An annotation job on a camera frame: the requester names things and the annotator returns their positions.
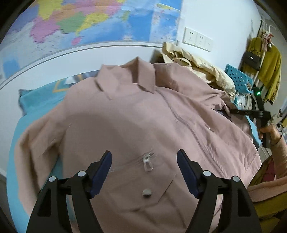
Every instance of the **human hand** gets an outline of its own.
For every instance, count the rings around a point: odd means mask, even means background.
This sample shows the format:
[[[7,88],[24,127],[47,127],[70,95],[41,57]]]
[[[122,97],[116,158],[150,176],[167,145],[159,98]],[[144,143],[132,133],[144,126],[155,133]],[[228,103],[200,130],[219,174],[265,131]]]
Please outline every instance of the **human hand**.
[[[281,138],[281,134],[279,131],[276,129],[275,125],[268,125],[266,127],[263,127],[258,130],[259,132],[259,138],[263,138],[263,133],[270,133],[271,137],[271,145],[275,145]]]

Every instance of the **yellow sweater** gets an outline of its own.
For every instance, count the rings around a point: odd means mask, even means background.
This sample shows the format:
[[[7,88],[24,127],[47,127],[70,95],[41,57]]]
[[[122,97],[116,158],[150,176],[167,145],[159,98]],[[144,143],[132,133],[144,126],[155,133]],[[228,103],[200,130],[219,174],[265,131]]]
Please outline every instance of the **yellow sweater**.
[[[256,50],[261,51],[261,39],[253,38],[248,46],[247,51]],[[268,94],[265,97],[266,101],[274,102],[278,95],[278,90],[281,80],[281,54],[279,50],[272,45],[271,51],[266,52],[262,67],[259,71],[258,78],[263,85],[268,89]],[[247,64],[243,65],[243,72],[256,74],[256,70]]]

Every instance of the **blue plastic basket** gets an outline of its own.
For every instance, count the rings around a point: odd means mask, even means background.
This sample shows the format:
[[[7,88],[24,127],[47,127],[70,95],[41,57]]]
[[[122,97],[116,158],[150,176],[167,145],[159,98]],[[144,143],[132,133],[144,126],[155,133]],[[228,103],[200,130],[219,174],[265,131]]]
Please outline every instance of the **blue plastic basket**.
[[[253,90],[248,90],[247,88],[247,83],[249,82],[251,87],[253,85],[253,80],[248,77],[246,74],[242,73],[240,70],[234,68],[231,65],[226,65],[225,68],[225,73],[232,78],[234,85],[235,85],[235,89],[238,92],[247,94],[247,93],[253,93]]]

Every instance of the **white wall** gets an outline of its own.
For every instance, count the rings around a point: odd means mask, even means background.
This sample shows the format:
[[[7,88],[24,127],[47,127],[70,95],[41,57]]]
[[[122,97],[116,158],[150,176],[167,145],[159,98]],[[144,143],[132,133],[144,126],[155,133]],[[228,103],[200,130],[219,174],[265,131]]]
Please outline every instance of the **white wall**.
[[[186,0],[183,2],[185,26],[214,40],[211,52],[180,43],[216,66],[238,68],[251,34],[255,37],[260,15],[252,0]]]
[[[214,47],[211,52],[207,52],[181,42],[179,45],[222,69],[226,64],[238,67],[248,37],[250,34],[256,35],[260,24],[259,12],[252,0],[184,0],[182,18],[184,20],[180,23],[178,35],[180,41],[184,27],[189,27],[213,39]],[[94,48],[67,54],[34,68],[31,68],[32,64],[26,68],[30,70],[12,76],[20,74],[0,89],[0,172],[5,173],[7,169],[10,144],[21,117],[19,89],[34,89],[71,75],[96,70],[102,63],[120,65],[136,56],[149,61],[153,53],[153,47]]]

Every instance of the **electrical outlet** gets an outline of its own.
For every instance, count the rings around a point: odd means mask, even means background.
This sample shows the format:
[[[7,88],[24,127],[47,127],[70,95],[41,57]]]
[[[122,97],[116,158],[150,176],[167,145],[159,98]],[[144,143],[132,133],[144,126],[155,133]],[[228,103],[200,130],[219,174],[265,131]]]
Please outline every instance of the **electrical outlet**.
[[[195,41],[195,46],[199,48],[204,48],[205,41],[206,41],[206,36],[198,33],[196,37],[196,41]]]
[[[213,47],[213,40],[207,37],[204,44],[204,49],[210,52],[212,50],[212,47]]]
[[[190,28],[185,28],[185,33],[183,37],[183,43],[185,44],[190,44],[190,45],[195,45],[196,42],[196,37],[197,37],[197,32],[190,29]]]

